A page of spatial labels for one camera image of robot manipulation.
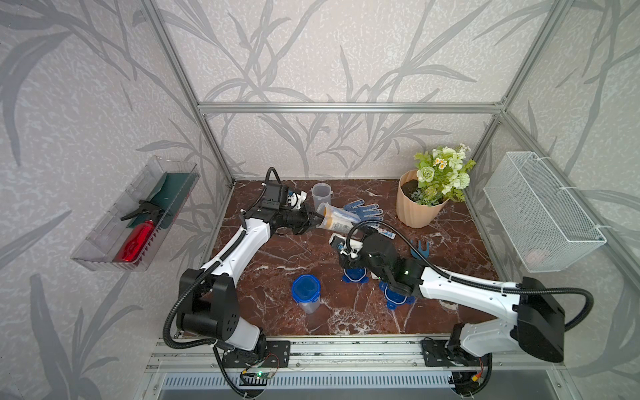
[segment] green cloth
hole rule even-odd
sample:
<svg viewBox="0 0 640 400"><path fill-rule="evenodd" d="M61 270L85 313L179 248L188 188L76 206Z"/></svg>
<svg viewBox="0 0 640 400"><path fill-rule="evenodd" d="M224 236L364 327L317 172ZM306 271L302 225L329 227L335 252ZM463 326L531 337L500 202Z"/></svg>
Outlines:
<svg viewBox="0 0 640 400"><path fill-rule="evenodd" d="M189 196L189 190L197 178L197 173L165 173L160 178L151 192L151 198L147 199L147 201L159 206L165 210L165 213L168 213L163 218L160 229L167 229L171 226L173 219L180 211L180 207L182 207L187 196ZM133 228L137 224L143 223L148 217L148 214L142 214L133 218L127 228Z"/></svg>

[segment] vent grille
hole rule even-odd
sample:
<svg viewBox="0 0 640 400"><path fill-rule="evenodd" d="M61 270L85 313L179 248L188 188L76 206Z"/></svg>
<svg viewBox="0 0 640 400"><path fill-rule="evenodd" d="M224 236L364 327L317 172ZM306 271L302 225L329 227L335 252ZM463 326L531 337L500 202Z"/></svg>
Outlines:
<svg viewBox="0 0 640 400"><path fill-rule="evenodd" d="M240 379L232 377L232 381L238 387ZM323 389L323 388L449 388L451 372L278 372L267 380L267 387L277 389ZM250 383L256 380L247 379ZM213 373L171 373L164 379L163 390L180 389L226 389L222 374Z"/></svg>

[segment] blue plastic container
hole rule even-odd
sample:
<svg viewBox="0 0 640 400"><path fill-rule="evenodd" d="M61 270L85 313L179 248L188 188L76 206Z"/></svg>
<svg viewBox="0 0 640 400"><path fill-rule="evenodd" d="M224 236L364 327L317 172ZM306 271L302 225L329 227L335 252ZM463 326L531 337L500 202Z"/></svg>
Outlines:
<svg viewBox="0 0 640 400"><path fill-rule="evenodd" d="M366 284L369 281L367 270L364 268L343 269L342 280L348 284L354 282L358 284Z"/></svg>
<svg viewBox="0 0 640 400"><path fill-rule="evenodd" d="M307 313L320 307L320 281L313 275L301 275L291 285L293 300Z"/></svg>
<svg viewBox="0 0 640 400"><path fill-rule="evenodd" d="M415 303L415 297L407 297L403 296L402 294L396 293L393 290L389 289L388 285L385 282L380 282L378 284L378 287L385 294L385 299L387 299L387 308L389 310L395 310L399 305Z"/></svg>

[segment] clear plastic tray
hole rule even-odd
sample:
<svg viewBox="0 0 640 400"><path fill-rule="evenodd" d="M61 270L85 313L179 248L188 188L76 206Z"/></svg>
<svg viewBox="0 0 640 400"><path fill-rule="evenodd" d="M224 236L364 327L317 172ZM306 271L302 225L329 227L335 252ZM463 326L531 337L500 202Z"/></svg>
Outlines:
<svg viewBox="0 0 640 400"><path fill-rule="evenodd" d="M114 262L113 259L132 231L131 228L127 228L131 220L120 221L120 218L136 210L139 207L138 200L146 200L149 197L165 172L189 174L175 197L170 200L170 206L167 207L167 209L177 211L172 215L164 214L161 216L142 252L135 260ZM165 218L175 219L199 178L200 174L196 171L196 163L151 157L144 169L129 184L120 198L98 222L98 225L75 249L71 259L91 271L146 271L173 226L173 220L167 226Z"/></svg>

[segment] white wire basket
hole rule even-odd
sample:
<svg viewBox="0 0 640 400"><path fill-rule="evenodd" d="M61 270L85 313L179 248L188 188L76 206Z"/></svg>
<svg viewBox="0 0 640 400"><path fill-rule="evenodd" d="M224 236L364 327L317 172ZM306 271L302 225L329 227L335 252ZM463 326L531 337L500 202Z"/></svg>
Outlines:
<svg viewBox="0 0 640 400"><path fill-rule="evenodd" d="M561 271L607 242L533 152L507 152L484 193L529 272Z"/></svg>

